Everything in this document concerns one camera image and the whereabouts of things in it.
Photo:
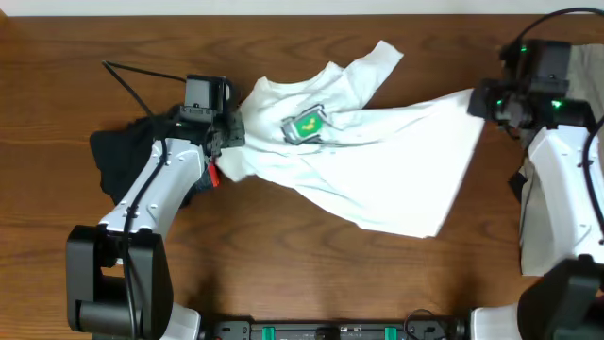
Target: white t-shirt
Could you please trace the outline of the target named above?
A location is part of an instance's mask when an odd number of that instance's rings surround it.
[[[224,149],[218,167],[235,181],[257,175],[293,188],[363,229],[435,236],[483,121],[466,113],[471,90],[407,108],[363,110],[402,57],[379,42],[345,69],[330,62],[307,81],[259,79],[241,106],[246,144]],[[286,143],[283,120],[317,104],[327,118],[322,143]]]

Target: white wall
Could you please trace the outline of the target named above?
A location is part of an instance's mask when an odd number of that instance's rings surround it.
[[[247,14],[520,14],[604,0],[0,0],[8,16]]]

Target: wood grain surface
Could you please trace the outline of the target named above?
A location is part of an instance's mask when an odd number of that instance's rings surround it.
[[[225,75],[248,94],[259,77],[307,79],[385,40],[405,58],[369,107],[399,107],[497,77],[497,47],[534,19],[10,18],[0,27],[0,338],[89,338],[67,326],[64,255],[74,225],[95,225],[112,208],[88,137],[143,115],[101,60]],[[568,16],[531,36],[604,43],[598,20]],[[125,77],[156,111],[183,100],[179,83]],[[168,236],[175,299],[257,319],[465,315],[515,302],[533,283],[520,275],[520,207],[507,186],[522,154],[487,125],[445,225],[427,240],[361,230],[258,178],[224,180]]]

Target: gray fabric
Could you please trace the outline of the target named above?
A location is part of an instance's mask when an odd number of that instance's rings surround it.
[[[604,115],[604,44],[573,46],[568,64],[570,98],[587,100],[596,120]],[[604,128],[597,138],[604,141]],[[600,143],[598,156],[604,169],[604,143]]]

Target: black cable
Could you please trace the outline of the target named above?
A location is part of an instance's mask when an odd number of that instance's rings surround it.
[[[553,17],[557,17],[560,15],[568,14],[568,13],[576,13],[576,12],[593,13],[595,15],[600,15],[600,16],[604,17],[604,10],[598,9],[598,8],[567,8],[567,9],[561,9],[561,10],[557,10],[555,12],[551,12],[547,15],[544,15],[539,20],[537,20],[536,22],[532,23],[527,28],[525,28],[518,35],[518,37],[511,44],[508,45],[505,53],[508,55],[510,53],[520,53],[520,49],[522,48],[521,47],[522,38],[524,38],[524,36],[527,33],[529,33],[529,31],[531,31],[538,24],[544,22],[545,20],[551,19]],[[590,161],[589,161],[589,149],[592,146],[592,141],[594,140],[595,136],[600,131],[600,129],[602,128],[603,125],[604,125],[604,117],[602,117],[602,119],[600,119],[597,122],[596,128],[594,130],[592,130],[589,133],[589,135],[587,136],[587,139],[585,139],[585,145],[583,146],[582,161],[581,161],[582,165],[583,165],[583,176],[585,177],[585,184],[587,185],[587,193],[592,202],[592,207],[594,208],[594,213],[596,214],[597,223],[600,225],[602,234],[604,234],[604,215],[602,214],[602,211],[600,210],[600,205],[597,202],[596,190],[594,189],[594,183],[592,182],[592,175],[589,171],[589,167],[591,165]],[[600,240],[599,243],[601,245],[604,245],[604,239]]]
[[[126,298],[127,298],[127,303],[128,303],[128,312],[130,314],[130,335],[131,335],[132,339],[136,340],[136,339],[138,339],[138,325],[136,322],[136,305],[134,303],[134,293],[133,293],[133,289],[132,289],[132,278],[131,278],[131,268],[130,268],[131,262],[130,262],[130,255],[128,252],[129,234],[130,234],[130,229],[132,227],[132,219],[136,216],[136,212],[138,210],[139,203],[141,202],[141,199],[143,199],[144,193],[151,185],[151,182],[153,182],[153,179],[155,179],[155,177],[158,175],[159,170],[161,170],[161,167],[165,163],[167,163],[167,160],[168,160],[167,149],[168,148],[166,145],[165,134],[163,133],[163,129],[161,128],[161,124],[158,119],[158,116],[153,114],[153,112],[146,106],[146,104],[144,104],[143,100],[139,97],[139,95],[136,94],[136,92],[134,92],[134,90],[132,90],[132,88],[115,72],[115,70],[113,70],[112,67],[118,67],[118,68],[122,68],[122,69],[125,69],[128,71],[138,72],[138,73],[141,73],[144,75],[155,76],[155,77],[165,77],[165,78],[174,79],[174,80],[183,81],[183,82],[186,82],[186,80],[181,77],[178,77],[178,76],[170,76],[170,75],[159,74],[156,72],[145,71],[145,70],[141,70],[141,69],[136,69],[134,67],[120,65],[120,64],[117,64],[114,62],[109,62],[109,61],[103,61],[103,66],[105,66],[105,68],[109,71],[109,73],[120,84],[122,84],[122,86],[130,93],[130,95],[132,95],[132,97],[143,108],[144,112],[147,114],[147,116],[149,116],[149,119],[151,120],[151,122],[154,126],[154,134],[155,134],[156,140],[160,140],[160,142],[161,142],[161,156],[159,158],[158,165],[155,167],[155,169],[153,170],[153,172],[151,173],[149,178],[145,181],[145,183],[141,187],[141,190],[139,190],[139,192],[136,194],[136,196],[134,197],[134,200],[132,201],[132,204],[126,209],[126,221],[124,223],[124,230],[122,233],[122,262],[123,262],[123,268],[124,268],[124,279],[126,281]]]
[[[409,331],[409,328],[408,328],[409,319],[411,319],[411,317],[413,315],[415,315],[415,314],[417,314],[419,312],[423,312],[423,313],[429,314],[432,317],[434,317],[434,321],[436,321],[438,323],[438,325],[441,326],[441,328],[443,329],[443,332],[445,333],[445,336],[447,336],[447,334],[446,334],[446,327],[441,323],[440,320],[436,319],[436,315],[434,315],[433,312],[431,312],[431,311],[429,311],[427,309],[419,308],[419,309],[416,309],[413,312],[409,313],[409,316],[407,316],[407,318],[403,322],[403,332],[405,332],[405,334],[407,334],[407,336],[409,336],[409,338],[411,338],[412,340],[419,340],[415,335],[413,335],[412,332]]]

